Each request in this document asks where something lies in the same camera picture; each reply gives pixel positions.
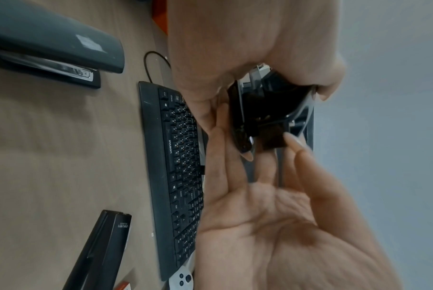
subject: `white wall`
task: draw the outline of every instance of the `white wall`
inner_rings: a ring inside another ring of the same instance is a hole
[[[349,66],[315,152],[354,195],[405,288],[433,290],[433,0],[343,3]]]

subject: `white game controller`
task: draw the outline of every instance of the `white game controller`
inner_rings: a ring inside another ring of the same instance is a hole
[[[194,288],[194,279],[191,272],[185,266],[181,266],[175,274],[169,279],[170,290],[192,290]]]

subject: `black wire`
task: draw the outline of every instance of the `black wire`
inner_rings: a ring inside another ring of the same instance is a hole
[[[165,60],[165,62],[169,65],[170,68],[171,68],[171,66],[170,66],[170,63],[169,63],[169,61],[167,60],[167,58],[165,58],[165,56],[161,55],[160,53],[158,53],[158,52],[156,52],[156,51],[148,51],[147,53],[145,53],[145,56],[143,57],[143,65],[145,66],[146,75],[148,76],[148,80],[149,80],[149,82],[153,84],[153,81],[151,80],[151,77],[150,77],[150,75],[149,75],[148,66],[146,65],[146,57],[147,57],[149,54],[157,54],[157,55],[159,55],[160,57],[162,57],[163,60]]]

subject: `table surface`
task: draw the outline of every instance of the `table surface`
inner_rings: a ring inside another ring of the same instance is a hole
[[[0,69],[0,289],[61,289],[103,209],[132,214],[117,281],[160,289],[137,83],[166,37],[135,0],[34,2],[119,38],[126,67],[99,90]]]

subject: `human hand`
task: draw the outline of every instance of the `human hand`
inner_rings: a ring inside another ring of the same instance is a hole
[[[218,108],[207,146],[196,289],[401,289],[342,184],[285,135],[283,187],[273,150],[255,151],[248,183]]]
[[[326,98],[345,65],[337,53],[340,0],[174,0],[168,2],[173,78],[209,133],[226,88],[266,63]]]

